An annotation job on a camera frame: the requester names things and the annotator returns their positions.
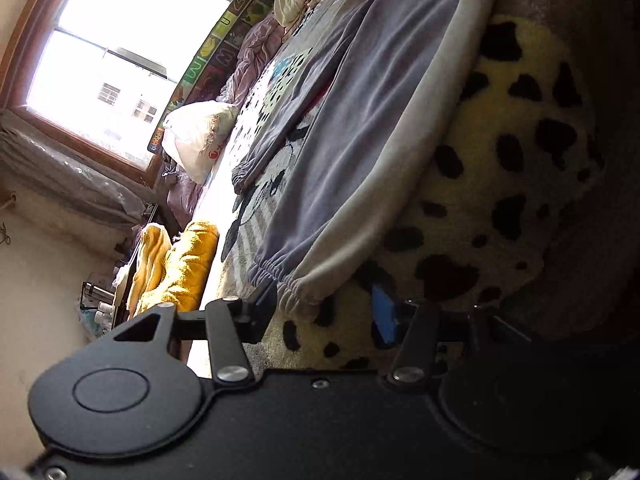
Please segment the wooden framed window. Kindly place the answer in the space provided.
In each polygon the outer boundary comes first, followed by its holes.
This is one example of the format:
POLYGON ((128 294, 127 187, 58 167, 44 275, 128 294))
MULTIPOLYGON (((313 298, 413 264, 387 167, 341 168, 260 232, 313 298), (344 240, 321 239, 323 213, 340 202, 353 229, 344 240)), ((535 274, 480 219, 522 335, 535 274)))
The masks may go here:
MULTIPOLYGON (((98 144, 63 129, 43 118, 27 106, 27 95, 32 78, 46 46, 50 32, 58 14, 63 10, 66 0, 26 0, 23 10, 18 17, 8 44, 4 48, 1 62, 1 109, 10 110, 18 117, 36 127, 47 138, 70 148, 72 154, 88 158, 89 162, 114 170, 116 174, 152 188, 160 172, 160 155, 153 155, 151 161, 142 169, 122 156, 108 152, 98 144)), ((99 44, 92 44, 104 50, 107 54, 125 61, 129 65, 142 68, 151 74, 160 76, 151 61, 143 61, 140 56, 125 52, 124 49, 107 49, 99 44)))

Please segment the white plastic bag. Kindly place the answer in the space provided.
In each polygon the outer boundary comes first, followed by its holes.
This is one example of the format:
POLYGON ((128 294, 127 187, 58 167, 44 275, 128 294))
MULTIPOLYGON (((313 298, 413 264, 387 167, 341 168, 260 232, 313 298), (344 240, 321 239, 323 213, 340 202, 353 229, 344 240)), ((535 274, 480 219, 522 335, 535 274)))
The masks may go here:
POLYGON ((195 102, 164 120, 162 148, 196 184, 204 184, 234 127, 239 109, 218 101, 195 102))

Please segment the yellow garment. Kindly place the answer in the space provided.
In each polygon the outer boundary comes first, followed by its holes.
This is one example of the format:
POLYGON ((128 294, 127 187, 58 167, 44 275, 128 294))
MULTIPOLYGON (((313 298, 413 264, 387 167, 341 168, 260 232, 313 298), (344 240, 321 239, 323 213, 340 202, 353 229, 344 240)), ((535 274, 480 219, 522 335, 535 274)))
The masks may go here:
POLYGON ((218 240, 216 226, 208 221, 189 222, 175 242, 164 226, 149 223, 142 231, 127 299, 129 317, 163 302, 178 312, 198 310, 218 240))

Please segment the plastic wrapped radiator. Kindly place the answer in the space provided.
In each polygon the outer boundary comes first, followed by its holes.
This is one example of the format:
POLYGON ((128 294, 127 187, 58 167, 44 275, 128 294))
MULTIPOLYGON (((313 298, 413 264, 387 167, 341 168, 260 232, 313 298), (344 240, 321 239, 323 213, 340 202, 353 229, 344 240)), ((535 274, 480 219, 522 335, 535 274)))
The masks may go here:
POLYGON ((114 229, 139 224, 155 193, 75 154, 9 110, 1 112, 1 168, 34 191, 114 229))

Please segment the dark bedside shelf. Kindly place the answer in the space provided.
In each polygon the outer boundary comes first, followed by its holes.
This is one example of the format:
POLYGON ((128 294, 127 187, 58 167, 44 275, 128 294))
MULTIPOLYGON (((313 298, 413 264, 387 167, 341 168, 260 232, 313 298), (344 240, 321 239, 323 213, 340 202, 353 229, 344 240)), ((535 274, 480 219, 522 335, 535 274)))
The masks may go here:
POLYGON ((129 259, 118 269, 114 279, 114 300, 113 313, 110 329, 119 326, 128 316, 127 299, 132 286, 132 280, 137 269, 138 252, 142 240, 144 228, 156 219, 158 211, 157 204, 149 204, 144 212, 142 223, 134 229, 134 238, 130 250, 129 259))

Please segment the colourful alphabet bed bumper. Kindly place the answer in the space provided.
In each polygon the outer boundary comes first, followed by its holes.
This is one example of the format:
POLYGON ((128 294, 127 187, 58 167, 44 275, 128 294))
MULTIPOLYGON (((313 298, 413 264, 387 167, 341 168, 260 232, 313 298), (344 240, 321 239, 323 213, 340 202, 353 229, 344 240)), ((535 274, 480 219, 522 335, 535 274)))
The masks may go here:
POLYGON ((166 116, 186 104, 215 99, 235 70, 244 38, 271 11, 274 0, 231 0, 198 48, 188 68, 158 116, 148 151, 162 147, 166 116))

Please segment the grey cartoon mouse fleece blanket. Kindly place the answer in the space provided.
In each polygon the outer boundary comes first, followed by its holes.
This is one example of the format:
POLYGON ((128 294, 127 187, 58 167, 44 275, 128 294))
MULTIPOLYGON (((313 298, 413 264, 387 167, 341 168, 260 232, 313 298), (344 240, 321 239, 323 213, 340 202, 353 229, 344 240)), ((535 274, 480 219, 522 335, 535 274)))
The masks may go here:
MULTIPOLYGON (((242 193, 233 169, 336 19, 357 0, 322 0, 245 101, 196 213, 220 240, 204 300, 245 298, 247 273, 320 104, 312 101, 242 193)), ((374 252, 312 321, 277 307, 248 349, 255 370, 382 370, 396 349, 371 312, 372 287, 445 310, 513 306, 546 333, 572 332, 636 244, 634 212, 613 212, 639 133, 638 0, 495 0, 446 132, 374 252)))

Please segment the purple and cream sweatpants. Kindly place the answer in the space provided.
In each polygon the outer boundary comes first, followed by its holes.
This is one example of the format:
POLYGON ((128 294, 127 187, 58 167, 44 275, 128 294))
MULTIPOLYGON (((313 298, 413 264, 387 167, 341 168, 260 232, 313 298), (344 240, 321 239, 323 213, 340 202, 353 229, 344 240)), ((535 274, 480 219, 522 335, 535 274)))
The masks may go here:
POLYGON ((239 165, 242 193, 320 104, 247 276, 312 321, 394 224, 446 132, 495 0, 357 0, 239 165))

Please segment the pink crumpled blanket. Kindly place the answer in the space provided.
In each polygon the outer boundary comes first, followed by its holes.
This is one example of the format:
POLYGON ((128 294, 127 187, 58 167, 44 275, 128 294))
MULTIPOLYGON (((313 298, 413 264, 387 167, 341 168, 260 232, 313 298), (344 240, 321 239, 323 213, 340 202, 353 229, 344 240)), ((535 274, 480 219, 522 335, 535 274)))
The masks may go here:
MULTIPOLYGON (((257 78, 280 48, 283 36, 284 28, 270 11, 246 34, 233 73, 213 94, 213 99, 241 108, 257 78)), ((179 165, 169 171, 167 181, 167 205, 178 225, 184 228, 192 219, 203 185, 195 183, 179 165)))

